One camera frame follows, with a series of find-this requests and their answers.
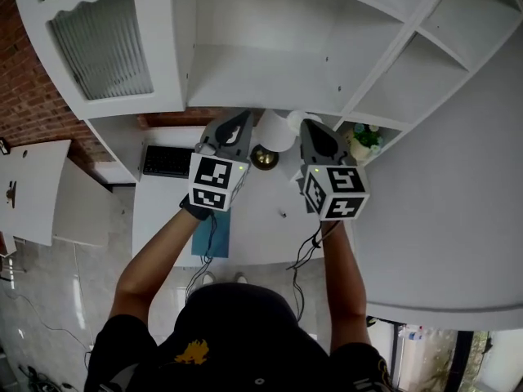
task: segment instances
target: gold lamp base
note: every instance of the gold lamp base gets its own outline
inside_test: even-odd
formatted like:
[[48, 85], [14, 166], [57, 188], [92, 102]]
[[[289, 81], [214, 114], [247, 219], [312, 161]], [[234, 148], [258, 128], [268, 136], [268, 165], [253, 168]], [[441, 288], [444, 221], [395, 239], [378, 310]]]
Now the gold lamp base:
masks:
[[279, 155], [261, 145], [256, 145], [251, 152], [251, 161], [258, 170], [272, 170], [278, 164]]

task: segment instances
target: person's right arm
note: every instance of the person's right arm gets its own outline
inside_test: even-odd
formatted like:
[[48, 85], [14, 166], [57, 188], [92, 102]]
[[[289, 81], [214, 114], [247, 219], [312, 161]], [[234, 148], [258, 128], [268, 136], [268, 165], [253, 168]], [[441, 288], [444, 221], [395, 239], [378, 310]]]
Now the person's right arm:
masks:
[[[336, 222], [324, 222], [325, 235]], [[332, 324], [331, 352], [349, 343], [370, 345], [367, 297], [343, 222], [323, 241], [325, 279]]]

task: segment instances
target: keyboard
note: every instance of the keyboard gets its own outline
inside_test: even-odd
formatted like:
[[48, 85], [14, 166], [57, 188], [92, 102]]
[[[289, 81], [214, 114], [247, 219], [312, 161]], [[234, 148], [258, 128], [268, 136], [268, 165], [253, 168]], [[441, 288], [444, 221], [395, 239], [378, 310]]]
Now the keyboard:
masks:
[[144, 174], [149, 176], [189, 178], [190, 148], [149, 145], [145, 154]]

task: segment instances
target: hand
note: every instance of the hand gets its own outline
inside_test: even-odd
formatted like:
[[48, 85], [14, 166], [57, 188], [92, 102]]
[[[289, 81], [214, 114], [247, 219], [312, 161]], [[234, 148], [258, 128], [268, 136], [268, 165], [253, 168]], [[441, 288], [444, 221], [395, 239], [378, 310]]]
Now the hand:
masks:
[[189, 202], [189, 195], [187, 194], [180, 202], [180, 208], [188, 211], [192, 216], [200, 221], [205, 221], [212, 214], [212, 209], [207, 207], [200, 207], [191, 205]]

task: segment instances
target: shoe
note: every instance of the shoe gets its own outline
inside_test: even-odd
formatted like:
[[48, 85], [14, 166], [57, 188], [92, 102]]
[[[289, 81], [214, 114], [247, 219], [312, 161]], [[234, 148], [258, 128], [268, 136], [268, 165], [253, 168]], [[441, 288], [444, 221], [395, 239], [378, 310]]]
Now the shoe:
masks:
[[235, 282], [248, 284], [247, 278], [245, 277], [245, 274], [243, 274], [243, 273], [236, 273]]
[[212, 274], [210, 271], [206, 271], [205, 273], [203, 273], [202, 286], [213, 284], [215, 282], [216, 276], [214, 274]]

